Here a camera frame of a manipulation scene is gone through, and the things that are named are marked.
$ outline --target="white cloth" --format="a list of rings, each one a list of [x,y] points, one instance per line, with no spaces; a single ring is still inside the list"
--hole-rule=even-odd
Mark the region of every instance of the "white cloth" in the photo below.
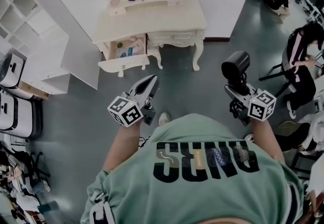
[[[324,111],[308,114],[298,123],[309,123],[307,139],[302,143],[304,148],[308,148],[310,142],[314,140],[317,143],[317,151],[323,150],[324,146]]]
[[[37,207],[40,206],[40,204],[39,204],[39,201],[35,197],[29,196],[29,195],[24,195],[24,193],[18,193],[16,200],[17,200],[17,204],[23,210],[39,212]]]

